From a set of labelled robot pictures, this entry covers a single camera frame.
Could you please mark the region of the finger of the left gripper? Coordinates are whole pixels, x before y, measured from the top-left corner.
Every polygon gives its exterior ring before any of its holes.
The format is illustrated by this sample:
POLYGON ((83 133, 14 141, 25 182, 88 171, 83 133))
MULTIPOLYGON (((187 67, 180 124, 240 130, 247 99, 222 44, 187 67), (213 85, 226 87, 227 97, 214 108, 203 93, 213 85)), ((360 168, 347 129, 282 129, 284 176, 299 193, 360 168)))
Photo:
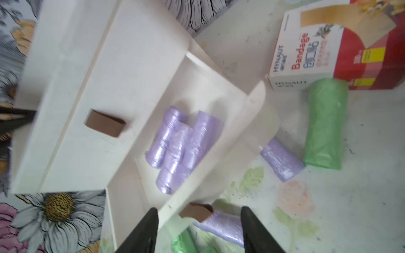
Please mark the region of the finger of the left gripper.
POLYGON ((6 133, 31 123, 35 118, 36 111, 1 107, 1 114, 20 116, 10 120, 1 120, 1 133, 6 133))

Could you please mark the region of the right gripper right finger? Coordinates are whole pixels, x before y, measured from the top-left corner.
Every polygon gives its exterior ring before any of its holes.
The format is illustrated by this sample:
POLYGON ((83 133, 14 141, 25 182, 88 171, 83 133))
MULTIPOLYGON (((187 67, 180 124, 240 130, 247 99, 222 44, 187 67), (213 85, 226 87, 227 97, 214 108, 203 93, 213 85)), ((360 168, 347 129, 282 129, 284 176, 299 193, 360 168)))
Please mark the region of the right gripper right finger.
POLYGON ((245 253, 285 253, 248 206, 240 213, 245 253))

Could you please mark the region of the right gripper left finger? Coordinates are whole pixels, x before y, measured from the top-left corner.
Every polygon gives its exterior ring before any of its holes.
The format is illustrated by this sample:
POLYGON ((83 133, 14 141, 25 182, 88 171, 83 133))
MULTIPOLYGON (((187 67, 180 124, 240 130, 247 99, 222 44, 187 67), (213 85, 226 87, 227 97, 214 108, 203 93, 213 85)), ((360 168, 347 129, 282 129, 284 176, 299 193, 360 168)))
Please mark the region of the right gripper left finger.
POLYGON ((116 253, 154 253, 158 235, 158 225, 158 209, 152 207, 118 247, 116 253))

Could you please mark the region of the purple roll top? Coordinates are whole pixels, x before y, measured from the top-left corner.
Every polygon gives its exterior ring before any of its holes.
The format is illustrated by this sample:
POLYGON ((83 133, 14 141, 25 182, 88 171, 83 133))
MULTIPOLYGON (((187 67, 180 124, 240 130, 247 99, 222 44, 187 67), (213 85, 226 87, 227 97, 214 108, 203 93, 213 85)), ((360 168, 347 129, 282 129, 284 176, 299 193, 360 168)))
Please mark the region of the purple roll top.
POLYGON ((306 167, 301 159, 276 138, 269 141, 260 152, 260 155, 282 182, 294 178, 306 167))

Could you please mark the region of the purple roll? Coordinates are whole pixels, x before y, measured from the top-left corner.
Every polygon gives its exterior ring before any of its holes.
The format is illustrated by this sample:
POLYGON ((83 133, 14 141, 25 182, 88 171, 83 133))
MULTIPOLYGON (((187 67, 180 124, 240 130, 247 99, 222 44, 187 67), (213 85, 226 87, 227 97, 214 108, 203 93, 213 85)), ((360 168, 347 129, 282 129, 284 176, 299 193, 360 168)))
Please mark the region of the purple roll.
POLYGON ((260 152, 260 155, 282 182, 294 178, 306 167, 301 159, 276 138, 269 141, 260 152))
POLYGON ((174 106, 170 106, 165 111, 162 124, 145 154, 145 159, 150 166, 156 169, 161 168, 171 136, 174 134, 176 127, 180 123, 185 123, 187 119, 188 115, 174 106))

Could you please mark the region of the purple roll diagonal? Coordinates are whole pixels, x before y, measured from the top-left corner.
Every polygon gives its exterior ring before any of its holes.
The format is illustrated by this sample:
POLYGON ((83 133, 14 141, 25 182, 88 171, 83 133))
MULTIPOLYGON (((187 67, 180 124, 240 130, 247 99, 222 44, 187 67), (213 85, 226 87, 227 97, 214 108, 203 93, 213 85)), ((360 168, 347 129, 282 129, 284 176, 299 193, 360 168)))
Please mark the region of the purple roll diagonal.
POLYGON ((186 142, 191 133, 192 128, 189 125, 180 123, 171 136, 163 165, 156 180, 156 186, 163 194, 171 195, 174 192, 175 172, 181 164, 186 142))

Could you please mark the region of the white plastic drawer unit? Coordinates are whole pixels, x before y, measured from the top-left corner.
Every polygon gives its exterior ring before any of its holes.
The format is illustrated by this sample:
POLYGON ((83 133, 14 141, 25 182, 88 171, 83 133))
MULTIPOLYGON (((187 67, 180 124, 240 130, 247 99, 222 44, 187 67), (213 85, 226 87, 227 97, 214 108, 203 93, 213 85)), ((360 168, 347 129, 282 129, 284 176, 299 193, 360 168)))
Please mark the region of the white plastic drawer unit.
POLYGON ((223 77, 159 1, 44 1, 16 95, 36 115, 13 136, 11 192, 26 207, 10 227, 28 253, 76 253, 103 218, 121 246, 156 208, 156 252, 170 252, 189 225, 180 211, 213 202, 276 134, 269 94, 223 77), (171 196, 145 159, 170 106, 224 124, 171 196))

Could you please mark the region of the purple roll vertical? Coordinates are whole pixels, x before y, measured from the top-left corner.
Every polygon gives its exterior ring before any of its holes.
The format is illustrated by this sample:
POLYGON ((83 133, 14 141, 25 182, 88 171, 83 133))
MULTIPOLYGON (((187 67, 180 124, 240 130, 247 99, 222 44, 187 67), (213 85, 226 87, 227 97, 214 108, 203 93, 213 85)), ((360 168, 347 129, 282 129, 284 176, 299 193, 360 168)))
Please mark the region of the purple roll vertical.
POLYGON ((186 143, 186 149, 180 167, 180 176, 186 179, 198 166, 202 158, 218 140, 223 122, 216 117, 199 111, 190 139, 186 143))

